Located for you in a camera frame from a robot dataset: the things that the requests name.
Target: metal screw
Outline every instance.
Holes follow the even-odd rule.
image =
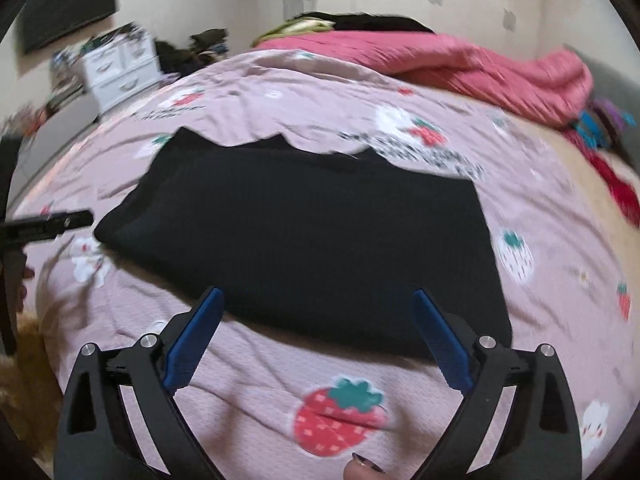
[[[80,351],[82,355],[91,355],[95,352],[95,345],[93,343],[87,343]]]
[[[553,357],[556,355],[556,350],[551,345],[542,345],[540,347],[540,351],[542,355],[546,355],[547,357]]]
[[[158,338],[154,334],[147,334],[140,340],[140,344],[144,348],[151,348],[152,346],[155,346],[157,342]]]
[[[480,338],[480,346],[483,348],[495,348],[495,339],[490,335],[483,335]]]

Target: fur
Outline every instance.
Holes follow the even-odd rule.
[[[32,313],[18,314],[17,345],[15,356],[0,356],[0,409],[34,460],[53,478],[62,391]]]

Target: pink blanket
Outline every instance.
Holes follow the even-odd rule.
[[[258,50],[306,50],[383,75],[443,88],[559,128],[578,117],[593,88],[586,65],[560,50],[526,63],[445,34],[325,32],[261,43]]]

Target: wall-mounted tv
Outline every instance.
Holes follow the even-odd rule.
[[[116,0],[27,0],[18,16],[23,52],[40,49],[116,12]]]

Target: fingernail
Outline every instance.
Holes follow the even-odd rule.
[[[353,453],[352,455],[353,455],[353,459],[356,462],[358,462],[360,465],[364,467],[368,467],[369,469],[373,469],[373,471],[376,471],[378,473],[386,474],[384,469],[382,469],[379,465],[376,465],[375,463],[373,463],[368,458],[364,458],[363,456],[360,456],[357,453]]]

